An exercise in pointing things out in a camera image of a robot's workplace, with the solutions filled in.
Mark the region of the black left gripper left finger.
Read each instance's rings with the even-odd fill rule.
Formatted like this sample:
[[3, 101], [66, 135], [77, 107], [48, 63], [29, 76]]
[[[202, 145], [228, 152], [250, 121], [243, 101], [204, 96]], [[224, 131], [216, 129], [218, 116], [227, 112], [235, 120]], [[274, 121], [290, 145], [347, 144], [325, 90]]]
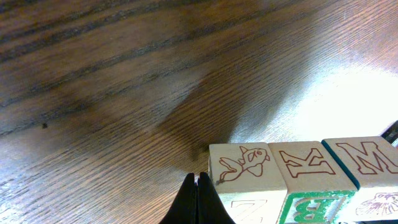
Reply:
[[194, 173], [186, 175], [175, 199], [160, 224], [193, 224], [196, 222], [197, 185]]

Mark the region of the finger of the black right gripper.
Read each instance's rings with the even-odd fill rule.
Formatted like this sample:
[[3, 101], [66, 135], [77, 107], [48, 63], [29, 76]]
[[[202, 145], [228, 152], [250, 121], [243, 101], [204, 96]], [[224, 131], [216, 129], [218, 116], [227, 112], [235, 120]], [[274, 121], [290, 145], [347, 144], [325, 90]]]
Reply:
[[389, 142], [392, 146], [397, 148], [398, 145], [398, 121], [396, 121], [394, 124], [389, 126], [388, 129], [386, 129], [382, 135], [382, 138], [384, 138], [387, 142]]

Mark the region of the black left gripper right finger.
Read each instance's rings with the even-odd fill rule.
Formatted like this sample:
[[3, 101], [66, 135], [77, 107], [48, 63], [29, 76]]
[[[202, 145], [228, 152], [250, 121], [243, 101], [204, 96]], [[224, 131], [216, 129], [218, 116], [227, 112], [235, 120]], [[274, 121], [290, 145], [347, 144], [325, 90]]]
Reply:
[[197, 184], [197, 222], [199, 224], [235, 224], [206, 172], [200, 173]]

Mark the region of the wooden shell picture block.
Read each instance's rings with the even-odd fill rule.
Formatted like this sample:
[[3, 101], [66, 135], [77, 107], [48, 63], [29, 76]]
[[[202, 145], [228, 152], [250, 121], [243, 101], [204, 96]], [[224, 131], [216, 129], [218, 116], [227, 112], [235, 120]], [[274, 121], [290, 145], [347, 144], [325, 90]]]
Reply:
[[358, 189], [340, 220], [396, 220], [397, 149], [380, 136], [331, 138], [322, 144]]

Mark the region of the wooden block green side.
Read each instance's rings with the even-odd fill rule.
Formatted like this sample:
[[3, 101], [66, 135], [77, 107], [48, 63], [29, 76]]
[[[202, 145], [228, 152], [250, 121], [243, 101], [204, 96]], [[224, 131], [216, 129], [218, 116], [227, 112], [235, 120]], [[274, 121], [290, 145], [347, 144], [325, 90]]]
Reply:
[[264, 142], [209, 145], [208, 174], [235, 223], [278, 221], [287, 186]]

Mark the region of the green letter B block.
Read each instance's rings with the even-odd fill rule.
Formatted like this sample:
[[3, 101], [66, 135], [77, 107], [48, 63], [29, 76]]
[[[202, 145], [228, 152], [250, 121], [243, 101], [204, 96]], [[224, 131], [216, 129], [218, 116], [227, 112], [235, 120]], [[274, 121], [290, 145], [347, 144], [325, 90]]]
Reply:
[[287, 186], [279, 223], [337, 223], [358, 191], [319, 141], [268, 144]]

